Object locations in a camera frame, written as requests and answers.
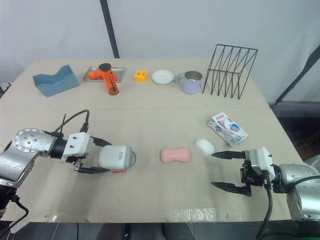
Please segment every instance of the white wall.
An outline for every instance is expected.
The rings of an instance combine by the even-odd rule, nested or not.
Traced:
[[[318,0],[108,0],[121,58],[211,57],[216,44],[259,49],[252,77],[273,102],[320,44]],[[0,82],[33,60],[112,58],[99,0],[1,0]],[[320,64],[286,99],[320,101]]]
[[[304,75],[284,101],[320,102],[320,60]]]
[[[0,82],[57,58],[113,58],[100,1],[1,0]]]
[[[211,57],[216,44],[257,48],[252,77],[268,102],[298,76],[320,44],[318,0],[108,3],[121,58]]]

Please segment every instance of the cardboard box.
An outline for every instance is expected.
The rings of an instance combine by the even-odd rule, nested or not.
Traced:
[[[237,146],[248,137],[248,134],[224,112],[213,116],[212,119],[213,121],[209,121],[209,127],[231,147]]]

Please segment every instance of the table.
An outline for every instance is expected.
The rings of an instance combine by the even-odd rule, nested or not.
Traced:
[[[84,82],[90,66],[111,63],[124,67],[119,94],[108,95],[104,83]],[[193,147],[195,140],[208,139],[217,151],[231,148],[208,127],[213,115],[225,112],[244,128],[248,139],[234,151],[265,146],[275,164],[301,159],[249,79],[240,100],[198,92],[187,95],[180,85],[158,85],[154,71],[174,74],[196,70],[205,75],[210,59],[53,59],[28,67],[0,100],[0,147],[24,128],[52,131],[67,117],[90,110],[91,136],[114,145],[130,145],[136,164],[126,173],[83,174],[72,164],[39,157],[32,172],[18,189],[21,202],[35,222],[238,222],[262,221],[268,207],[263,187],[252,187],[252,197],[228,193],[210,182],[242,186],[239,159],[205,159]],[[36,74],[55,74],[69,64],[80,86],[52,97],[43,96],[33,84]],[[146,82],[135,82],[137,69],[146,70]],[[64,127],[65,137],[79,131],[84,116]],[[160,161],[161,148],[188,148],[191,162]],[[94,154],[87,161],[94,163]],[[23,212],[8,205],[3,220],[16,220]],[[271,220],[290,219],[285,194],[273,193]]]

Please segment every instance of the black wire rack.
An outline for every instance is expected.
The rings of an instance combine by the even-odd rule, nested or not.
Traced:
[[[217,44],[206,72],[202,93],[208,88],[224,97],[241,98],[254,65],[258,49]]]

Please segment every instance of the black cap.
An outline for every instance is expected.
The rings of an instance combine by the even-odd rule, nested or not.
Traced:
[[[101,70],[101,71],[108,71],[108,70],[110,70],[111,69],[111,64],[109,64],[109,63],[102,63],[102,64],[100,64],[100,66],[99,66],[99,69]]]

